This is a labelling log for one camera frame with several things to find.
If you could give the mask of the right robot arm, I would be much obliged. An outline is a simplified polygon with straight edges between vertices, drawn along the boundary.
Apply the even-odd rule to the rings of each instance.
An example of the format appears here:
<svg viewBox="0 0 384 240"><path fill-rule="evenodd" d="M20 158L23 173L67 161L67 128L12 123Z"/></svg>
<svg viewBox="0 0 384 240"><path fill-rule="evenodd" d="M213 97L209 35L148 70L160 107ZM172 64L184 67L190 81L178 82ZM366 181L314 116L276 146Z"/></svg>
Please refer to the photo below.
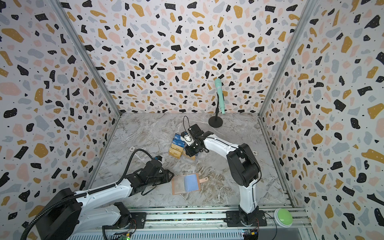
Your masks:
<svg viewBox="0 0 384 240"><path fill-rule="evenodd" d="M231 176L240 190L240 223L251 226L259 213L255 186L262 178L262 171L249 145L232 144L213 132L202 131L197 124L182 132L181 139L186 143L185 151L189 157L200 152L215 152L227 160Z"/></svg>

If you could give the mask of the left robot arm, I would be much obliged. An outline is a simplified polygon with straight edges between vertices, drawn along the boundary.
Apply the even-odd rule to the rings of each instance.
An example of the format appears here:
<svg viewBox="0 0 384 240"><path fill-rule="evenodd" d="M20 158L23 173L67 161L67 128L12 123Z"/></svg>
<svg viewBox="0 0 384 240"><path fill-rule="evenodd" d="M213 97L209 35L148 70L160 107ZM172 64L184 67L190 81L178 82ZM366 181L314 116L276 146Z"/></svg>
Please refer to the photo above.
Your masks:
<svg viewBox="0 0 384 240"><path fill-rule="evenodd" d="M97 227L106 229L143 229L146 213L131 213L122 200L136 194L148 194L146 188L171 182L174 173L154 159L145 167L123 177L119 183L87 191L61 190L44 207L46 215L37 222L43 240L66 240L71 235Z"/></svg>

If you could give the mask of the pink leather card holder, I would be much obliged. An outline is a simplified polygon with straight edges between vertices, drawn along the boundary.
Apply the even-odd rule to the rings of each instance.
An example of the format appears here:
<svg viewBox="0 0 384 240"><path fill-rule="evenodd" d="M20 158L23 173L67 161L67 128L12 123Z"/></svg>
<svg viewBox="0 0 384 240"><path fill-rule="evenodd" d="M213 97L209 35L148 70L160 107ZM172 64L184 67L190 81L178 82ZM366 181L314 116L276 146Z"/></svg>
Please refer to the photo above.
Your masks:
<svg viewBox="0 0 384 240"><path fill-rule="evenodd" d="M209 178L200 179L198 174L185 175L184 177L186 190L185 193L200 191L201 184L209 180Z"/></svg>

